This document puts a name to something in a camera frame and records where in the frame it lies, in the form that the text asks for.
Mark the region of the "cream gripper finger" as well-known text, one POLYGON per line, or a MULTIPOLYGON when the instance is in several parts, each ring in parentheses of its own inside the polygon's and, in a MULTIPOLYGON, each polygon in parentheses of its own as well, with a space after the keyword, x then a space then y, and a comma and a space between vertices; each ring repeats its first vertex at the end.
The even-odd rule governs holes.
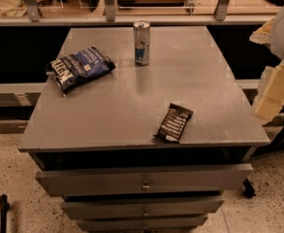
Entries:
POLYGON ((263 120, 272 120, 284 107, 284 60, 272 68, 267 66, 259 80, 252 113, 263 120))

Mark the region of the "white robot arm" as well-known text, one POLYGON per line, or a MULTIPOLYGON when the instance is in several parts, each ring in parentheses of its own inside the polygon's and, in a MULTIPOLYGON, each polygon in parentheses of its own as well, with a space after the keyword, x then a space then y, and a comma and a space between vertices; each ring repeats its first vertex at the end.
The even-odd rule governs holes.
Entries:
POLYGON ((266 45, 280 59, 274 67, 266 67, 253 103, 253 115, 271 121, 284 107, 284 6, 275 18, 254 31, 249 40, 266 45))

